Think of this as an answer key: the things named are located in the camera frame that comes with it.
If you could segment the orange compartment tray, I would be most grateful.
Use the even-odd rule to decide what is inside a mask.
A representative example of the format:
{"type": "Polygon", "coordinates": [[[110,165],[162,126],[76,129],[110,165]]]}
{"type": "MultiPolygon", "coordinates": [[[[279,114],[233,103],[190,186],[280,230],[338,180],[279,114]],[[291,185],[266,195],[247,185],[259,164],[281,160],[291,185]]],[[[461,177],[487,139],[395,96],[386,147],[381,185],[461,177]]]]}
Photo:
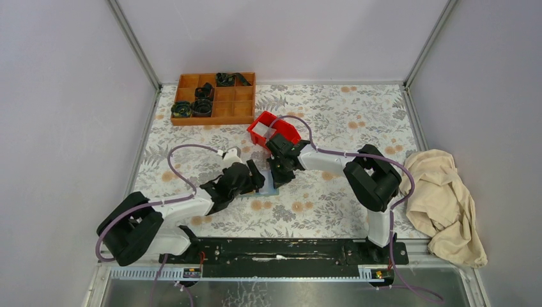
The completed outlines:
{"type": "Polygon", "coordinates": [[[250,124],[254,121],[255,94],[254,72],[182,74],[169,106],[171,123],[250,124]]]}

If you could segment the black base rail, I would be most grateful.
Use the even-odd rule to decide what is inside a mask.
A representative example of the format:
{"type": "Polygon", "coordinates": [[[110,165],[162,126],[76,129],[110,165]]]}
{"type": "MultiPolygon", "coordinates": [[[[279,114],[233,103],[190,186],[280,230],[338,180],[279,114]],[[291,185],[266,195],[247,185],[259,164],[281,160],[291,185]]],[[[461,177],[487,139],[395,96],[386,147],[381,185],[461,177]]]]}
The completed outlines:
{"type": "Polygon", "coordinates": [[[349,278],[360,268],[407,265],[404,243],[380,248],[364,239],[194,238],[167,264],[195,265],[205,278],[349,278]]]}

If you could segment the green card holder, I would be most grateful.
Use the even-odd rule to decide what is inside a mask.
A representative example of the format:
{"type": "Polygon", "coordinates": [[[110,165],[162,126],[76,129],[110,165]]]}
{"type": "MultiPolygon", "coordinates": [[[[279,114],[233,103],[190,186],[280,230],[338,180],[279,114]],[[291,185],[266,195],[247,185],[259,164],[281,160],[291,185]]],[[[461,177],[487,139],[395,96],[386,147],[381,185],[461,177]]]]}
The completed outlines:
{"type": "Polygon", "coordinates": [[[264,186],[259,189],[258,192],[250,192],[247,194],[241,194],[240,197],[260,197],[260,196],[277,196],[279,190],[274,188],[274,182],[272,180],[272,174],[270,170],[263,170],[261,174],[265,177],[264,186]]]}

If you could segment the aluminium frame post right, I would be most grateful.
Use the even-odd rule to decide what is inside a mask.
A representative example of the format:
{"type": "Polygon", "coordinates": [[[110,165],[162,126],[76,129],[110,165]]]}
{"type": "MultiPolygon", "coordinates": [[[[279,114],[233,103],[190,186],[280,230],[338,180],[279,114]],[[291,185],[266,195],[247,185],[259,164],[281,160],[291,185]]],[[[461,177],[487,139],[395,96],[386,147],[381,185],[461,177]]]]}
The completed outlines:
{"type": "Polygon", "coordinates": [[[421,67],[423,66],[423,63],[425,59],[427,58],[433,44],[437,40],[440,32],[443,30],[447,20],[452,15],[453,10],[455,9],[456,5],[459,3],[459,0],[448,0],[444,6],[444,9],[440,13],[435,25],[433,26],[427,40],[425,41],[417,59],[415,60],[412,68],[410,69],[409,73],[407,74],[403,86],[406,91],[410,90],[410,87],[415,81],[415,78],[417,74],[419,73],[421,67]]]}

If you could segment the aluminium frame post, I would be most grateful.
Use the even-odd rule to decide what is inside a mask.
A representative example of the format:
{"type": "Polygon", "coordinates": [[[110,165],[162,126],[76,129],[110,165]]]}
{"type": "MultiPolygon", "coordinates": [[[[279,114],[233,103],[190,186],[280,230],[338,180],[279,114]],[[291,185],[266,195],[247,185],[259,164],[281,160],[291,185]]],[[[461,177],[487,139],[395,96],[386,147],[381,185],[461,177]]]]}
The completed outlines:
{"type": "Polygon", "coordinates": [[[427,40],[425,41],[417,59],[415,60],[412,68],[410,69],[409,73],[407,74],[403,86],[406,91],[410,90],[410,87],[415,81],[415,78],[417,74],[419,73],[421,67],[423,66],[423,63],[425,59],[427,58],[433,44],[437,40],[440,32],[443,30],[447,20],[452,15],[453,10],[455,9],[456,5],[459,3],[459,0],[448,0],[444,6],[444,9],[440,13],[435,25],[433,26],[427,40]]]}
{"type": "Polygon", "coordinates": [[[153,69],[148,57],[139,43],[139,40],[137,39],[136,34],[134,33],[134,30],[127,19],[127,16],[125,15],[123,8],[120,5],[120,2],[117,0],[105,0],[105,2],[108,4],[114,19],[118,23],[121,32],[126,38],[147,79],[156,91],[160,91],[162,88],[162,83],[159,81],[155,70],[153,69]]]}

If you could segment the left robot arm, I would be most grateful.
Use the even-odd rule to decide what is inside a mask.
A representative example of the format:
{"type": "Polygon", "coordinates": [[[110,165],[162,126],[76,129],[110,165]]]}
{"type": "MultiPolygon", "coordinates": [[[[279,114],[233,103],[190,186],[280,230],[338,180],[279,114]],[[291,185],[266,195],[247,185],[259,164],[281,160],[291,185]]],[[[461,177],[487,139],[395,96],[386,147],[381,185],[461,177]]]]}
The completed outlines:
{"type": "Polygon", "coordinates": [[[150,201],[137,191],[129,194],[98,226],[98,243],[105,245],[111,260],[128,266],[147,255],[175,255],[192,262],[198,246],[182,229],[185,219],[220,212],[238,196],[256,193],[265,176],[252,160],[234,162],[217,178],[186,196],[150,201]]]}

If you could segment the stack of credit cards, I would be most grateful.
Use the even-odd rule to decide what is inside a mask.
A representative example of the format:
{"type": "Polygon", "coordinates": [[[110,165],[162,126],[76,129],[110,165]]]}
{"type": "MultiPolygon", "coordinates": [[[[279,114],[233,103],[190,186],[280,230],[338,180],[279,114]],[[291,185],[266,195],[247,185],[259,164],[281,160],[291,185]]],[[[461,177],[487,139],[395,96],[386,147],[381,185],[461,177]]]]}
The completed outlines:
{"type": "Polygon", "coordinates": [[[270,128],[269,126],[267,126],[267,125],[265,125],[265,124],[263,124],[263,123],[261,123],[261,122],[258,122],[258,123],[252,128],[252,131],[253,131],[255,134],[257,134],[257,135],[259,135],[259,136],[261,136],[261,137],[263,137],[263,138],[265,138],[265,139],[271,138],[271,137],[275,134],[275,132],[276,132],[275,129],[270,128]]]}

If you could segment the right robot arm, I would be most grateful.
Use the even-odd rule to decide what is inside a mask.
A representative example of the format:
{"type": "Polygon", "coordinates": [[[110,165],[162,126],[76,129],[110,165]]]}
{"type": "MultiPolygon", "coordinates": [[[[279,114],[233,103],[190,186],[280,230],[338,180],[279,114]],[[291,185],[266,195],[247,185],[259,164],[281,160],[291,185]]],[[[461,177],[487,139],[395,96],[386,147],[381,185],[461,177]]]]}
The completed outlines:
{"type": "Polygon", "coordinates": [[[392,255],[389,242],[391,218],[388,205],[399,193],[401,176],[392,161],[373,145],[356,153],[341,153],[316,148],[309,141],[292,143],[280,134],[266,142],[274,188],[291,182],[297,170],[318,170],[345,177],[359,203],[368,211],[366,247],[368,258],[377,264],[392,255]]]}

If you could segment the aluminium frame post left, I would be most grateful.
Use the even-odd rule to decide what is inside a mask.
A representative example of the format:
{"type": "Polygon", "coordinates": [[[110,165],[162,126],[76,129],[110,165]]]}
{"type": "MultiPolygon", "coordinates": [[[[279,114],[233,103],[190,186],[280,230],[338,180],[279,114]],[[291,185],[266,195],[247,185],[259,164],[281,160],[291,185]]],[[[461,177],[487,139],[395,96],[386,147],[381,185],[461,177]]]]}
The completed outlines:
{"type": "Polygon", "coordinates": [[[136,34],[134,33],[134,30],[127,19],[127,16],[125,15],[123,8],[120,5],[120,2],[117,0],[105,0],[105,2],[108,4],[114,19],[118,23],[121,32],[126,38],[147,79],[156,91],[160,91],[162,88],[162,83],[159,81],[155,70],[153,69],[148,57],[139,43],[139,40],[137,39],[136,34]]]}

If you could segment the beige crumpled cloth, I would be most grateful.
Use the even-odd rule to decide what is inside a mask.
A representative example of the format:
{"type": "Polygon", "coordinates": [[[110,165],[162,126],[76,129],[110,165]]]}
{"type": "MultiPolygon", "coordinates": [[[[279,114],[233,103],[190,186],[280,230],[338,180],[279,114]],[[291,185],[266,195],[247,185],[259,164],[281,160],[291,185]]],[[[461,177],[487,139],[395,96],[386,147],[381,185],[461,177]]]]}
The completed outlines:
{"type": "Polygon", "coordinates": [[[406,217],[414,228],[431,237],[428,249],[456,265],[484,267],[488,257],[476,230],[474,199],[458,174],[453,156],[442,150],[409,155],[399,186],[410,197],[406,217]]]}

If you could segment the red plastic bin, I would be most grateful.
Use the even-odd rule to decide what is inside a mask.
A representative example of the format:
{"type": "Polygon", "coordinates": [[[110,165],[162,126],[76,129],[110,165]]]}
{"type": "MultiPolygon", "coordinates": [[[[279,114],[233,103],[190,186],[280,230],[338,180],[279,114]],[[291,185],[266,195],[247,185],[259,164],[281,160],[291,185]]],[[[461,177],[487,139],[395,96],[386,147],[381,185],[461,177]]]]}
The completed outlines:
{"type": "Polygon", "coordinates": [[[268,148],[266,147],[266,142],[270,139],[265,139],[257,134],[255,134],[252,131],[252,128],[258,123],[261,122],[270,128],[273,128],[276,130],[276,134],[282,135],[284,138],[286,138],[288,141],[292,142],[294,145],[297,144],[300,140],[300,134],[298,133],[297,129],[290,123],[278,119],[276,115],[272,114],[268,111],[263,111],[247,128],[247,132],[250,135],[251,141],[253,144],[258,145],[265,150],[268,151],[268,148]]]}

